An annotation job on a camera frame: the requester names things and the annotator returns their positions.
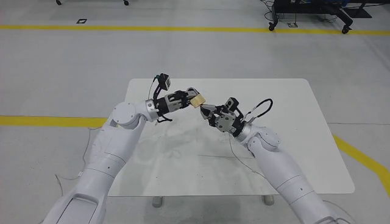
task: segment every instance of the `gray floor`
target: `gray floor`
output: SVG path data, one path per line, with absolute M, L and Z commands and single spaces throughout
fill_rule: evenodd
M 257 0 L 0 0 L 0 24 L 267 27 Z M 372 7 L 357 30 L 386 30 L 389 7 Z M 287 27 L 286 15 L 278 27 Z M 298 15 L 301 29 L 340 29 Z M 280 33 L 0 30 L 0 115 L 105 117 L 129 80 L 305 78 L 332 133 L 390 168 L 390 37 Z M 60 189 L 55 173 L 82 167 L 86 128 L 0 127 L 0 223 L 38 223 Z M 359 224 L 390 222 L 390 199 L 371 170 L 341 153 L 350 195 L 323 195 Z M 64 182 L 65 191 L 73 182 Z M 298 223 L 276 197 L 110 197 L 105 223 Z

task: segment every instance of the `cart wheel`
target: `cart wheel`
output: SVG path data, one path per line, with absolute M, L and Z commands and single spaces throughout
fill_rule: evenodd
M 346 33 L 348 33 L 349 30 L 350 30 L 350 27 L 344 26 L 344 27 L 342 28 L 341 33 L 346 34 Z

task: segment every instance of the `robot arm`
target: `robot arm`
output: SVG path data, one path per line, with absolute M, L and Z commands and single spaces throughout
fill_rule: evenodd
M 153 99 L 138 105 L 122 102 L 114 108 L 93 142 L 90 162 L 76 186 L 55 203 L 44 224 L 102 223 L 108 191 L 118 172 L 132 156 L 146 122 L 156 121 L 160 116 L 186 108 L 189 104 L 197 107 L 204 102 L 194 88 L 158 99 L 162 89 L 168 90 L 169 77 L 161 74 L 158 82 Z
M 266 127 L 252 125 L 253 120 L 246 122 L 237 106 L 238 101 L 231 97 L 225 105 L 204 104 L 200 112 L 210 126 L 230 133 L 253 154 L 265 178 L 301 223 L 336 223 L 334 213 L 319 198 L 298 164 L 278 146 L 278 136 Z

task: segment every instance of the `robot cable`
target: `robot cable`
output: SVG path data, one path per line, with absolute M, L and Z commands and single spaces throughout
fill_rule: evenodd
M 264 177 L 263 174 L 261 174 L 261 173 L 255 171 L 255 170 L 253 170 L 253 169 L 250 168 L 247 164 L 243 163 L 243 161 L 241 161 L 241 160 L 236 156 L 236 154 L 235 154 L 234 151 L 233 151 L 232 141 L 230 140 L 230 134 L 229 134 L 229 143 L 230 143 L 230 149 L 231 149 L 233 155 L 235 156 L 235 158 L 236 158 L 242 165 L 246 166 L 246 167 L 247 167 L 249 170 L 251 170 L 253 173 L 257 173 L 257 174 L 259 174 L 260 176 L 262 176 L 264 179 L 266 179 L 266 177 Z
M 88 148 L 90 146 L 91 131 L 92 130 L 97 130 L 97 129 L 100 129 L 100 128 L 101 127 L 98 127 L 98 128 L 88 128 L 88 143 L 87 143 L 87 146 L 85 147 L 85 150 L 83 152 L 83 157 L 82 157 L 82 159 L 83 159 L 83 168 L 82 168 L 82 171 L 84 170 L 85 166 L 87 165 L 87 161 L 85 160 L 85 155 L 87 154 L 87 150 L 88 150 Z M 61 183 L 60 179 L 64 179 L 64 180 L 68 180 L 68 181 L 76 180 L 76 179 L 78 179 L 81 176 L 82 171 L 78 174 L 77 177 L 74 177 L 74 178 L 66 178 L 66 177 L 63 177 L 63 176 L 61 176 L 61 175 L 59 175 L 57 173 L 54 174 L 55 178 L 57 179 L 57 183 L 58 183 L 58 185 L 60 186 L 60 189 L 61 189 L 61 196 L 63 196 L 63 188 L 62 188 L 62 183 Z
M 247 114 L 245 114 L 244 116 L 244 119 L 250 114 L 250 113 L 253 113 L 259 106 L 261 106 L 262 104 L 266 103 L 266 102 L 269 102 L 269 106 L 267 108 L 267 110 L 265 110 L 264 112 L 260 113 L 259 115 L 255 116 L 255 117 L 252 117 L 248 123 L 252 123 L 256 118 L 259 118 L 259 117 L 262 117 L 264 116 L 266 113 L 268 113 L 272 106 L 274 105 L 274 101 L 271 99 L 271 98 L 268 98 L 268 99 L 265 99 L 263 100 L 262 102 L 260 102 L 259 104 L 257 104 L 257 106 L 253 107 L 253 109 L 251 111 L 249 111 Z

